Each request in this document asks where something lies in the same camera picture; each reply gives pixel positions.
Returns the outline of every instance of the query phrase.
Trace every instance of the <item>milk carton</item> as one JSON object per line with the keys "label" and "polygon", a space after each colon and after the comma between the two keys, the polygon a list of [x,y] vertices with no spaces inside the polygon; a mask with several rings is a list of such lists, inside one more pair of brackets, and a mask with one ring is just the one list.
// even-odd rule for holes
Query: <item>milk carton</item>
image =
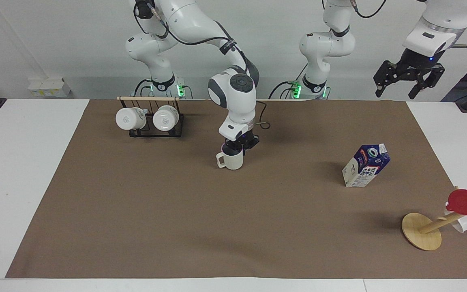
{"label": "milk carton", "polygon": [[347,187],[366,187],[390,161],[385,144],[362,145],[343,169]]}

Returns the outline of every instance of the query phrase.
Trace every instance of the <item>mug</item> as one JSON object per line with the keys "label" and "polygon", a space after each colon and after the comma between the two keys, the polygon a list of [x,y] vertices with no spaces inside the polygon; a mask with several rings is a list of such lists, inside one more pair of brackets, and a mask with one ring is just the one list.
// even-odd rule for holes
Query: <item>mug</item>
{"label": "mug", "polygon": [[242,167],[243,153],[242,151],[236,151],[228,148],[225,144],[221,149],[221,153],[215,156],[217,159],[217,166],[219,168],[228,168],[229,170],[238,170]]}
{"label": "mug", "polygon": [[126,131],[141,129],[147,124],[145,112],[139,107],[120,109],[116,113],[115,121],[120,129]]}
{"label": "mug", "polygon": [[[452,212],[448,211],[446,208],[444,209],[444,215],[449,215]],[[465,233],[467,231],[467,216],[462,217],[461,219],[452,222],[452,226],[459,231],[460,233]]]}
{"label": "mug", "polygon": [[171,105],[160,107],[152,118],[154,126],[164,132],[172,130],[179,121],[180,113]]}

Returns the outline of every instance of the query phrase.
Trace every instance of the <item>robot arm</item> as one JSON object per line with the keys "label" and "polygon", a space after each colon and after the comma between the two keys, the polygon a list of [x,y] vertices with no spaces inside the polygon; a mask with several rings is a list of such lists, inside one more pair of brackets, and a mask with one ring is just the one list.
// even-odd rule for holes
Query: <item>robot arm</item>
{"label": "robot arm", "polygon": [[445,69],[437,63],[454,46],[467,28],[467,0],[417,0],[426,3],[421,19],[408,35],[406,48],[397,64],[384,61],[374,76],[376,96],[398,81],[416,81],[408,96],[414,99],[425,89],[435,87]]}
{"label": "robot arm", "polygon": [[129,0],[135,18],[142,27],[141,32],[131,37],[126,49],[131,58],[147,65],[152,80],[152,94],[158,97],[181,96],[183,79],[172,71],[171,63],[159,54],[174,47],[178,42],[165,34],[165,28],[153,17],[147,3],[154,1]]}
{"label": "robot arm", "polygon": [[218,22],[206,16],[195,0],[130,2],[137,7],[135,13],[148,19],[149,27],[156,29],[155,35],[151,36],[155,42],[150,49],[146,49],[149,54],[143,54],[141,61],[150,68],[155,68],[151,71],[160,72],[164,79],[173,76],[172,70],[158,53],[174,46],[174,41],[184,45],[212,44],[228,57],[232,66],[213,76],[208,87],[211,99],[228,109],[228,116],[219,128],[219,133],[226,138],[226,145],[235,150],[244,151],[257,144],[258,137],[253,134],[252,129],[259,72],[228,32]]}
{"label": "robot arm", "polygon": [[300,80],[302,93],[298,98],[321,98],[330,72],[324,58],[348,56],[354,51],[356,41],[349,26],[354,5],[353,0],[328,0],[323,19],[330,31],[309,33],[300,40],[300,52],[307,58],[308,68]]}

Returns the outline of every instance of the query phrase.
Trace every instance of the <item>mug handle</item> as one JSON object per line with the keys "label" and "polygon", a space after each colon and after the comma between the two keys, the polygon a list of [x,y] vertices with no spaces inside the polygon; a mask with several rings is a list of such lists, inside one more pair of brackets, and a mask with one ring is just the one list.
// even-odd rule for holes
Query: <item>mug handle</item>
{"label": "mug handle", "polygon": [[221,153],[219,153],[219,154],[217,154],[215,156],[215,158],[217,159],[217,166],[219,168],[225,168],[226,167],[226,162],[224,162],[225,161],[224,157],[225,157],[225,154],[223,152],[221,152]]}

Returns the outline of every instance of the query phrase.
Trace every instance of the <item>brown table mat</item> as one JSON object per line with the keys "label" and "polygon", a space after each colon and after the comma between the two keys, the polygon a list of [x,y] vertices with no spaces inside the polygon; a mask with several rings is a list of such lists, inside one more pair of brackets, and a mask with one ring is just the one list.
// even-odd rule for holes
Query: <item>brown table mat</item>
{"label": "brown table mat", "polygon": [[[180,105],[182,138],[129,138],[118,101],[91,101],[7,277],[467,278],[467,232],[444,227],[433,252],[401,233],[453,190],[406,103],[271,102],[235,172],[215,161],[226,111]],[[378,143],[391,163],[345,188],[342,168]]]}

